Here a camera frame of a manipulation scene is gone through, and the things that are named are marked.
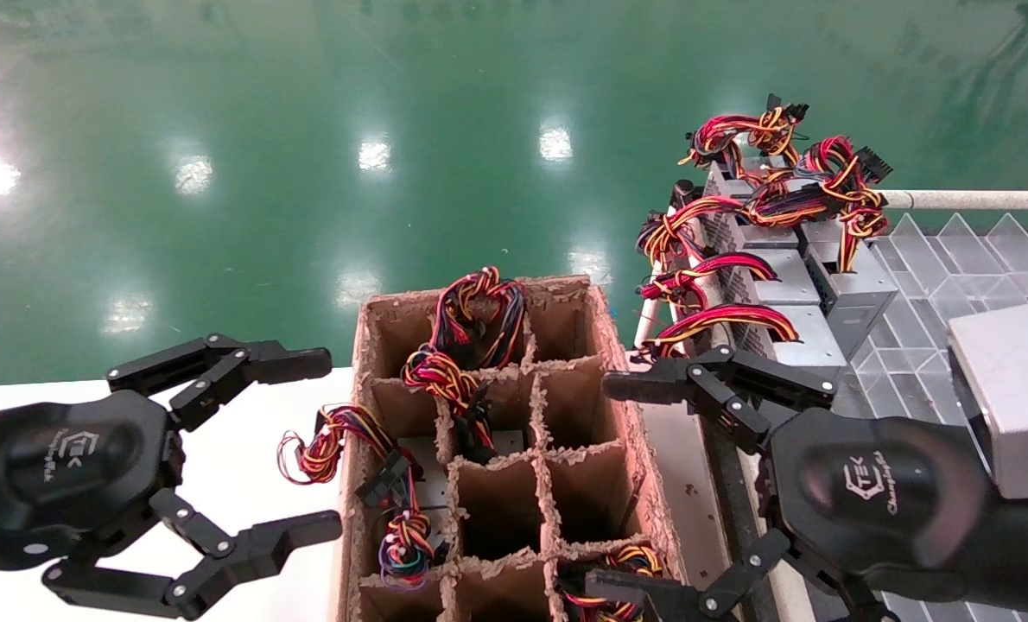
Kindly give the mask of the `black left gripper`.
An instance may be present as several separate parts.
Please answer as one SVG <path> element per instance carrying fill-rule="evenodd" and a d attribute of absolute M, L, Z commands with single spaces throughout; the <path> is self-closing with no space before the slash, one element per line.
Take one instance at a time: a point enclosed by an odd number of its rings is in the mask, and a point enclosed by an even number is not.
<path fill-rule="evenodd" d="M 84 556 L 54 564 L 41 580 L 64 602 L 195 621 L 240 584 L 279 575 L 296 549 L 338 539 L 337 511 L 230 536 L 171 491 L 183 462 L 175 429 L 194 432 L 252 385 L 323 378 L 332 370 L 325 347 L 290 351 L 277 341 L 211 334 L 112 367 L 107 383 L 115 393 L 108 397 L 1 409 L 0 571 Z M 185 383 L 169 412 L 147 398 Z M 119 554 L 158 518 L 201 552 L 185 574 L 97 568 L 87 558 Z"/>

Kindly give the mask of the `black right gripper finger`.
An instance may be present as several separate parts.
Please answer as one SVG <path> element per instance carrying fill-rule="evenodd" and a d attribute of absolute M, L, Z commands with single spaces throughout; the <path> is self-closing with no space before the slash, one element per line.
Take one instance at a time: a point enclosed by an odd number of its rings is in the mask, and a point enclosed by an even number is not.
<path fill-rule="evenodd" d="M 607 569 L 589 571 L 585 589 L 590 597 L 641 606 L 657 621 L 735 621 L 735 607 L 774 568 L 808 555 L 825 558 L 827 540 L 771 529 L 754 543 L 746 558 L 725 570 L 705 590 L 671 579 Z"/>

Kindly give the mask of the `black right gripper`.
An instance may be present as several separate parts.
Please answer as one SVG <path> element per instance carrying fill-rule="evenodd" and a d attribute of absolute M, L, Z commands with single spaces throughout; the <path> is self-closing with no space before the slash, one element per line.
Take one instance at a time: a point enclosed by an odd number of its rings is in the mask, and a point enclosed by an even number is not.
<path fill-rule="evenodd" d="M 819 409 L 835 382 L 727 346 L 605 371 L 602 393 L 688 404 L 748 455 L 768 445 L 768 524 L 822 589 L 1028 606 L 1028 501 L 999 493 L 965 428 L 837 415 Z M 752 399 L 802 413 L 775 429 Z"/>

